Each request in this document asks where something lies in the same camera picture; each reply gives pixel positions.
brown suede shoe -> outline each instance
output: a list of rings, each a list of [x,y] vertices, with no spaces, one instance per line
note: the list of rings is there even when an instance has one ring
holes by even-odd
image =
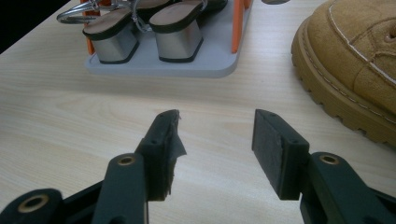
[[[325,111],[396,146],[396,0],[332,0],[291,47],[304,87]]]

shoe rack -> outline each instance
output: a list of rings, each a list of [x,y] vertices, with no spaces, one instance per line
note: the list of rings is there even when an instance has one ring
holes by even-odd
[[[252,2],[229,0],[222,11],[198,20],[204,42],[191,63],[160,61],[155,34],[136,32],[139,47],[128,63],[99,63],[93,54],[85,66],[93,74],[108,76],[226,77],[237,66]]]

light wood surface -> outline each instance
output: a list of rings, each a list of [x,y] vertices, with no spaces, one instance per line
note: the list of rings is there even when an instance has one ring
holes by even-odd
[[[309,143],[346,159],[366,184],[396,196],[396,150],[329,117],[291,63],[300,23],[323,1],[253,3],[239,63],[229,76],[90,74],[82,26],[57,14],[0,55],[0,210],[33,189],[68,197],[133,152],[155,116],[178,109],[188,155],[172,195],[149,204],[150,223],[303,223],[299,202],[280,201],[251,151],[256,108],[277,113]]]

gray plastic shelf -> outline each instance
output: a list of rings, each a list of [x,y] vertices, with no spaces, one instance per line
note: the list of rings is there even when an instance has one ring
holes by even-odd
[[[251,5],[244,13],[243,31],[247,29]],[[165,63],[158,59],[154,33],[137,34],[140,45],[128,63],[102,64],[96,54],[85,66],[93,74],[155,77],[226,77],[236,68],[244,35],[237,53],[231,53],[233,1],[219,13],[199,22],[204,42],[191,63]]]

brown rubber sole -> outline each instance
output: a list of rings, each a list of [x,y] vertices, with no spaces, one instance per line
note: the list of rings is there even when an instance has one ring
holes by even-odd
[[[340,118],[349,129],[362,130],[374,142],[396,147],[396,116],[359,97],[322,66],[309,44],[309,19],[302,23],[291,46],[292,62],[304,88],[327,114]]]

